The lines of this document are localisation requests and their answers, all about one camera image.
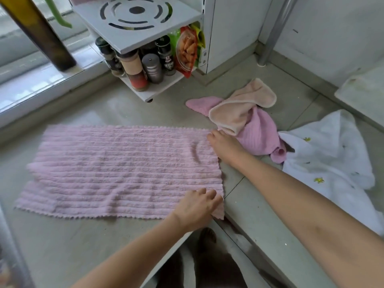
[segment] metal pole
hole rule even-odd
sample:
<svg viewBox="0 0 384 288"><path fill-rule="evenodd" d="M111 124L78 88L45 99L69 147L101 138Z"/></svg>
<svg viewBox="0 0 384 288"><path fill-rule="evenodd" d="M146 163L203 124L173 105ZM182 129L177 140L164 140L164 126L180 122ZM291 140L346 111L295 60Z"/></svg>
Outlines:
<svg viewBox="0 0 384 288"><path fill-rule="evenodd" d="M295 6L297 0L284 0L284 4L280 9L279 15L277 16L276 22L273 25L271 33L265 43L265 48L262 54L259 56L257 60L257 64L260 67L264 67L266 62L271 55L273 48L275 47L277 40L280 37L281 32L287 22L290 14L292 13L293 7Z"/></svg>
<svg viewBox="0 0 384 288"><path fill-rule="evenodd" d="M2 256L11 272L11 281L16 288L35 288L20 249L15 242L0 204L0 246Z"/></svg>

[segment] striped pink towel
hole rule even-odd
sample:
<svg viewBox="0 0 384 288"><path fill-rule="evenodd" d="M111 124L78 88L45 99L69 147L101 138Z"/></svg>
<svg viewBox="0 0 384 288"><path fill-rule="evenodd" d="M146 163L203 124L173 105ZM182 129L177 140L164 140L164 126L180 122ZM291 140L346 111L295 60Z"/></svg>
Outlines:
<svg viewBox="0 0 384 288"><path fill-rule="evenodd" d="M49 126L16 207L63 218L165 218L187 190L224 195L209 130ZM224 218L224 206L213 214Z"/></svg>

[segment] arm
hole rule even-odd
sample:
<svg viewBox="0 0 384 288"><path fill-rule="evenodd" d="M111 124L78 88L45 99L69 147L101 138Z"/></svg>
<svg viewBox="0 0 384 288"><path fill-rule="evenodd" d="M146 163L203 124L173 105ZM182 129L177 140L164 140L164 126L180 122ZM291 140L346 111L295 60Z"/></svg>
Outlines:
<svg viewBox="0 0 384 288"><path fill-rule="evenodd" d="M343 288L383 287L384 242L333 202L214 130L217 155L243 173L331 279Z"/></svg>
<svg viewBox="0 0 384 288"><path fill-rule="evenodd" d="M223 201L215 190L189 191L174 212L152 230L113 254L72 288L137 288L186 232L207 225Z"/></svg>

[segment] green handle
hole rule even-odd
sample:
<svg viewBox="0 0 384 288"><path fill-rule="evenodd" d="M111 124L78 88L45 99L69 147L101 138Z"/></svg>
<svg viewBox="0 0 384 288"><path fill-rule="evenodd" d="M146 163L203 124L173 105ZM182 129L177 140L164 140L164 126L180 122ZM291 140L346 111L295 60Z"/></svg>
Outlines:
<svg viewBox="0 0 384 288"><path fill-rule="evenodd" d="M53 0L45 0L45 2L47 3L48 7L51 9L51 12L55 17L55 19L57 20L58 24L64 27L72 28L72 24L63 19Z"/></svg>

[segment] forearm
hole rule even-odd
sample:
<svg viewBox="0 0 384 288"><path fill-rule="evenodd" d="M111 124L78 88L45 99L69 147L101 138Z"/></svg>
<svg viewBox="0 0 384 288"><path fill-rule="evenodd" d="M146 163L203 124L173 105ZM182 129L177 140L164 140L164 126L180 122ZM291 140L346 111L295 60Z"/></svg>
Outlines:
<svg viewBox="0 0 384 288"><path fill-rule="evenodd" d="M384 244L374 232L305 184L250 154L242 153L233 166L263 194L338 286L382 285Z"/></svg>
<svg viewBox="0 0 384 288"><path fill-rule="evenodd" d="M113 254L72 288L137 288L183 235L183 228L172 214Z"/></svg>

